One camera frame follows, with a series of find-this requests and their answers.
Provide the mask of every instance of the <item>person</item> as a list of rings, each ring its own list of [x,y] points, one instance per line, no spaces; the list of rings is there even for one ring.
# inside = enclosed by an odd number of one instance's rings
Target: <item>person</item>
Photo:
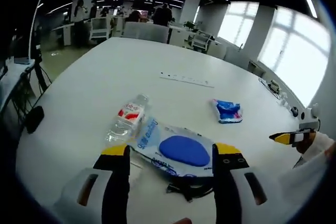
[[[127,18],[125,18],[125,22],[139,22],[140,19],[140,12],[138,10],[134,10]]]
[[[123,17],[125,15],[125,13],[126,13],[125,7],[121,6],[121,9],[118,11],[118,15]]]
[[[97,14],[97,0],[92,0],[91,3],[92,3],[92,7],[91,7],[91,10],[90,10],[90,16],[89,16],[90,19],[96,17],[96,14]]]
[[[109,9],[107,7],[104,7],[103,10],[100,12],[100,17],[106,17],[107,13],[109,13]]]
[[[168,26],[168,22],[172,20],[172,10],[168,8],[168,4],[163,4],[162,7],[156,9],[156,12],[153,16],[153,22],[156,25]]]
[[[73,27],[75,32],[74,34],[75,45],[77,47],[82,47],[85,45],[87,31],[84,25],[84,18],[85,13],[87,12],[88,10],[86,9],[86,7],[84,7],[84,1],[78,0],[74,11],[75,24]]]
[[[321,152],[324,152],[326,157],[329,157],[335,146],[336,143],[333,139],[317,131],[309,133],[309,136],[299,142],[296,150],[301,154],[302,159],[308,162]]]

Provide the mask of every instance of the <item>table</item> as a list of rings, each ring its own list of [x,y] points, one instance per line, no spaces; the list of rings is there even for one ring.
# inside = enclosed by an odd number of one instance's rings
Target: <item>table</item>
[[[208,80],[215,88],[161,79],[160,72]],[[34,134],[22,134],[16,170],[40,204],[53,204],[65,183],[93,166],[104,148],[111,119],[139,93],[149,95],[150,113],[159,121],[235,145],[250,166],[274,178],[291,169],[299,158],[294,148],[268,138],[297,129],[298,121],[257,76],[199,52],[113,37],[83,55],[53,82],[38,102],[45,118]],[[209,105],[213,98],[240,102],[243,121],[219,124]],[[187,203],[180,194],[166,194],[167,184],[144,163],[138,184],[129,193],[130,224],[168,224],[183,217],[196,224],[215,223],[213,193]]]
[[[86,20],[86,21],[84,21],[84,24],[85,24],[85,26],[88,30],[88,33],[89,33],[89,31],[91,29],[91,22]],[[71,29],[72,29],[72,26],[74,26],[74,25],[75,25],[75,23],[62,25],[62,26],[54,28],[53,30],[51,30],[51,32],[55,32],[56,35],[59,35],[58,31],[62,30],[61,34],[62,34],[62,37],[63,37],[64,46],[70,46],[72,44],[72,42],[71,42],[71,37],[72,37]]]

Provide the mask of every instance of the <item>water bottle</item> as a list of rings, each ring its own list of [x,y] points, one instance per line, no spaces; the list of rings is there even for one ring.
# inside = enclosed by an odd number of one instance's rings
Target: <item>water bottle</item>
[[[107,146],[120,145],[134,137],[134,133],[144,119],[145,111],[148,108],[148,100],[147,96],[139,94],[121,108],[107,132]]]

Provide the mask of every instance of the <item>tissue packet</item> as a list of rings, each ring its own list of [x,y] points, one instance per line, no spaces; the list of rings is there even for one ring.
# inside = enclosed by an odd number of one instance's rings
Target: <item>tissue packet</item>
[[[184,164],[165,157],[160,151],[160,143],[171,136],[185,136],[198,141],[208,152],[210,162],[206,166],[196,167]],[[145,160],[151,162],[157,168],[178,177],[213,177],[212,173],[212,145],[213,141],[192,132],[186,128],[174,127],[158,122],[149,117],[141,127],[138,137],[128,142],[136,152],[142,154]]]
[[[211,106],[215,110],[219,123],[240,123],[243,120],[243,110],[239,103],[213,99]]]

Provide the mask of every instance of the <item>white cabinet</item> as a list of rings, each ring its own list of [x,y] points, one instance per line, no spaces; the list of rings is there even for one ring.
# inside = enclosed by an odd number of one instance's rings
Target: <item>white cabinet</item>
[[[172,33],[170,36],[169,44],[184,47],[185,40],[188,40],[189,35],[194,35],[191,31],[185,31],[183,29],[172,29]]]
[[[226,47],[219,42],[210,41],[207,54],[223,60],[226,54]]]
[[[224,60],[245,70],[247,70],[250,62],[246,55],[234,47],[227,48]]]

